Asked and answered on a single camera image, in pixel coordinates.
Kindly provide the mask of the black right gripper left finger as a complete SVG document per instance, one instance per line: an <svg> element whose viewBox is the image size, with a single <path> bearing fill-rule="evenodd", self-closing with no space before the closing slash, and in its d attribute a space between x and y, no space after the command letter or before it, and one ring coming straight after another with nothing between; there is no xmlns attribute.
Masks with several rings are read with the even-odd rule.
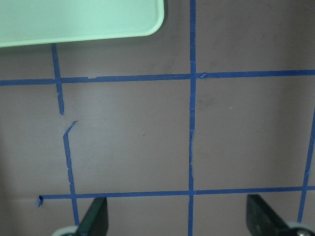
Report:
<svg viewBox="0 0 315 236"><path fill-rule="evenodd" d="M108 228L109 220L107 198L95 198L74 235L106 236Z"/></svg>

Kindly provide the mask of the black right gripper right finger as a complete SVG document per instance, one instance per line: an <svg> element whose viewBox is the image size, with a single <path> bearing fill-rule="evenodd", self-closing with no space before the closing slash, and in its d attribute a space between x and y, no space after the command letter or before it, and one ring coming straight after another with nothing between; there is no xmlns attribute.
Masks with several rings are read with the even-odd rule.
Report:
<svg viewBox="0 0 315 236"><path fill-rule="evenodd" d="M290 227L258 194L248 194L246 226L252 236L286 236Z"/></svg>

